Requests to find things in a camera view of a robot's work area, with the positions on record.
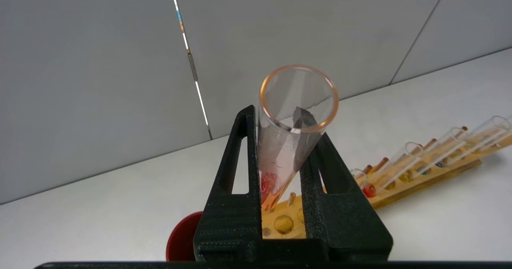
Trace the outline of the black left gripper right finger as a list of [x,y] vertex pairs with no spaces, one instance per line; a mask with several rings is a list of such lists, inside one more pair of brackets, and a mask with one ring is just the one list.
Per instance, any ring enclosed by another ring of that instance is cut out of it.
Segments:
[[387,262],[393,238],[370,205],[328,134],[300,169],[306,237],[330,261]]

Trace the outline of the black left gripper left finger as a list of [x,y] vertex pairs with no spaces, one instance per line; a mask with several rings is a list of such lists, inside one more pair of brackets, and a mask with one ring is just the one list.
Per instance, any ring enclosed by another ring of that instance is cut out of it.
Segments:
[[[194,234],[198,262],[250,260],[262,240],[260,179],[256,154],[256,112],[236,115],[201,219]],[[247,143],[248,192],[232,192],[242,140]]]

